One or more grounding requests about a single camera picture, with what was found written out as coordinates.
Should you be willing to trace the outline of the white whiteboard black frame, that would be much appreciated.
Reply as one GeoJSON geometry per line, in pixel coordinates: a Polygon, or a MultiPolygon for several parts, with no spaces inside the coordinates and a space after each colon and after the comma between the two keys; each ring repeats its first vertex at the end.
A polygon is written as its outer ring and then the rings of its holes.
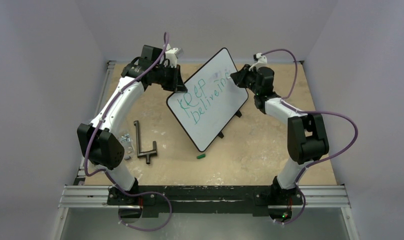
{"type": "Polygon", "coordinates": [[[236,86],[229,50],[215,53],[184,83],[186,93],[172,93],[166,105],[199,152],[204,152],[249,98],[236,86]]]}

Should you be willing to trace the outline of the green marker cap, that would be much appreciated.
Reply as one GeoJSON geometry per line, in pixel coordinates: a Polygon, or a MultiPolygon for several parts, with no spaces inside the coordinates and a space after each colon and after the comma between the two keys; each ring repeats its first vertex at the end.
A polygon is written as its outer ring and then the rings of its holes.
{"type": "Polygon", "coordinates": [[[205,157],[206,157],[206,154],[203,153],[203,154],[198,155],[196,158],[197,158],[198,160],[200,160],[200,159],[203,159],[203,158],[205,158],[205,157]]]}

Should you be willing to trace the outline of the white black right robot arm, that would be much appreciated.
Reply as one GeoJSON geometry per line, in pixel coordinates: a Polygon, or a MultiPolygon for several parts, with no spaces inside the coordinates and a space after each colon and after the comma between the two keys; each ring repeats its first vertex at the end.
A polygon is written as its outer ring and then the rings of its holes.
{"type": "Polygon", "coordinates": [[[231,73],[230,78],[239,88],[253,92],[255,107],[287,127],[287,160],[283,170],[274,177],[266,199],[282,204],[298,194],[298,183],[303,170],[329,153],[329,141],[323,116],[304,113],[288,105],[274,91],[275,72],[269,67],[251,68],[246,64],[231,73]]]}

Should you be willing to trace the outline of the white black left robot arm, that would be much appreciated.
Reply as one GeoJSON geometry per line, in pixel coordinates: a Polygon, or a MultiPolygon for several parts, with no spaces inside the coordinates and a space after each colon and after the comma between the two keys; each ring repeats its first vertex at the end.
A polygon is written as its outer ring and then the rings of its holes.
{"type": "Polygon", "coordinates": [[[183,50],[144,45],[141,55],[127,64],[106,105],[90,123],[81,123],[77,136],[84,157],[84,173],[91,177],[104,173],[112,182],[108,199],[126,205],[142,205],[143,193],[138,180],[128,171],[124,157],[126,148],[120,142],[120,127],[137,99],[152,84],[165,91],[185,93],[178,59],[183,50]]]}

